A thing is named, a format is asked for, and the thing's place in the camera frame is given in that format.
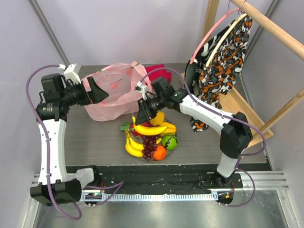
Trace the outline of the green fake watermelon ball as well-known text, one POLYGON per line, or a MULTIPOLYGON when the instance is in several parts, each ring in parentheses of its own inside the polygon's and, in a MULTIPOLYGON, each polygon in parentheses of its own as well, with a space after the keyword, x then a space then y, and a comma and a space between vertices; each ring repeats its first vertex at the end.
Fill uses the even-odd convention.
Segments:
POLYGON ((176 135, 168 134, 162 137, 161 145, 168 151, 173 151, 178 146, 178 139, 176 135))

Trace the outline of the single yellow fake banana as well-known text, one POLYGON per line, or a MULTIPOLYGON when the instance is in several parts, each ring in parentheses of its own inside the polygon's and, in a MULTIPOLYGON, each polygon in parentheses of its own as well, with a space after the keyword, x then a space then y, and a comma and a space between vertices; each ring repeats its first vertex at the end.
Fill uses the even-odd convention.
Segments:
POLYGON ((136 118, 134 116, 132 117, 132 121, 135 131, 138 132, 139 134, 146 136, 159 135, 168 129, 167 126, 146 127, 141 124, 136 125, 135 124, 136 118))

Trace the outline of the green orange fake mango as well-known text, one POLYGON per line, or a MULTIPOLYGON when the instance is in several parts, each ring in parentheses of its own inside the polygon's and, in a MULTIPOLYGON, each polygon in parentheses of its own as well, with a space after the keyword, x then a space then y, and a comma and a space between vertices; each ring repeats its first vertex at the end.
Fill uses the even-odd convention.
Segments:
POLYGON ((156 116, 150 120, 150 124, 152 126, 161 125, 165 120, 165 113, 164 112, 157 112, 156 116))

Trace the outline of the orange fake tangerine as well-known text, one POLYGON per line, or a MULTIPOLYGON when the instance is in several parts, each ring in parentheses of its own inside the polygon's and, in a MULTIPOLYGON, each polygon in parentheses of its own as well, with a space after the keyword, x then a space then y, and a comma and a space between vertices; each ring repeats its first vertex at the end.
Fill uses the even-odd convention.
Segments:
POLYGON ((154 151, 152 157, 156 161, 163 160, 167 155, 167 150, 162 145, 158 145, 156 150, 154 151))

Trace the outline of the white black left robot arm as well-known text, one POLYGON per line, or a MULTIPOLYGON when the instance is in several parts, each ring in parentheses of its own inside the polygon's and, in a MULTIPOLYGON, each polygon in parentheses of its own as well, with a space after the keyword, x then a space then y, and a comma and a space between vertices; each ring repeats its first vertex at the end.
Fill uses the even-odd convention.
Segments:
POLYGON ((44 206, 53 205, 49 191, 60 205, 78 202, 86 186, 95 190, 101 185, 102 180, 95 165, 84 166, 73 175, 68 175, 65 165, 64 142, 69 108, 73 105, 96 104, 109 96, 91 76, 87 80, 90 91, 85 90, 83 82, 74 83, 60 74, 50 74, 41 79, 43 90, 36 107, 42 121, 38 125, 41 170, 38 186, 30 189, 30 195, 44 206))

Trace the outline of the yellow fake banana bunch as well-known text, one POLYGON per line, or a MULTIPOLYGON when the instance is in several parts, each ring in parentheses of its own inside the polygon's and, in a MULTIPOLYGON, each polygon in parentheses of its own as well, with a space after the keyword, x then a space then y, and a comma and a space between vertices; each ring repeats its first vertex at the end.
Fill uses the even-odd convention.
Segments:
POLYGON ((125 136, 126 136, 126 143, 125 143, 126 151, 134 157, 144 159, 143 156, 142 156, 143 155, 142 154, 142 150, 143 150, 142 137, 143 136, 139 138, 140 139, 139 142, 137 142, 135 140, 135 137, 133 137, 132 134, 130 133, 130 131, 128 131, 128 130, 125 131, 125 136))

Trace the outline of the dark red fake grapes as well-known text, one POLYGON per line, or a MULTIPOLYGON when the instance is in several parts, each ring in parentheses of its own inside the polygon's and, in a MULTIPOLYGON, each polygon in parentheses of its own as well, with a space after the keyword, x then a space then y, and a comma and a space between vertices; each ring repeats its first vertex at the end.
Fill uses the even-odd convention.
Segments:
POLYGON ((152 159, 152 155, 157 150, 157 146, 161 141, 160 135, 152 135, 152 136, 143 136, 143 150, 142 157, 149 161, 152 159))

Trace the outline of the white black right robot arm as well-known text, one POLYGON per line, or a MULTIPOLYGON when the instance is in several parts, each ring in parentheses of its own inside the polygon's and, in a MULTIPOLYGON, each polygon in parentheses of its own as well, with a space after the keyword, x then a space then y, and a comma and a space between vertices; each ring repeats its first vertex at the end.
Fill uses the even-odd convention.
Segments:
POLYGON ((154 80, 152 87, 155 94, 149 98, 148 87, 143 82, 139 81, 135 86, 135 90, 142 94, 138 100, 139 113, 135 125, 151 120, 165 107, 207 124, 220 134, 219 147, 222 152, 217 169, 208 181, 221 188, 228 186, 240 155, 252 140, 246 116, 241 112, 231 114, 221 111, 202 102, 184 88, 175 90, 164 77, 154 80))

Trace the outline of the yellow fake bell pepper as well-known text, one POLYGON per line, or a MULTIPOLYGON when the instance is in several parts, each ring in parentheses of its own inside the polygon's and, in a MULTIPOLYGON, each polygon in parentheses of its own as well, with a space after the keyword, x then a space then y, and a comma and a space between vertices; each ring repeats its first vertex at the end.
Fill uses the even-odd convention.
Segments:
POLYGON ((169 123, 169 122, 163 122, 161 124, 161 126, 166 126, 167 127, 167 129, 163 133, 161 133, 162 137, 166 136, 168 134, 173 134, 174 135, 176 133, 176 126, 169 123))

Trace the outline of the pink plastic bag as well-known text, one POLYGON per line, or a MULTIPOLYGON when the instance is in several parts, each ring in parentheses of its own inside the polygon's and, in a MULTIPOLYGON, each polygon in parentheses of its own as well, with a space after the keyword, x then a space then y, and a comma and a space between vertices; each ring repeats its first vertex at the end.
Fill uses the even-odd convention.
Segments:
POLYGON ((135 87, 146 74, 145 67, 134 61, 109 65, 84 77, 82 81, 86 91, 91 90, 88 83, 91 76, 98 87, 109 94, 105 100, 85 106, 88 115, 95 121, 105 122, 138 112, 137 100, 142 95, 135 91, 135 87))

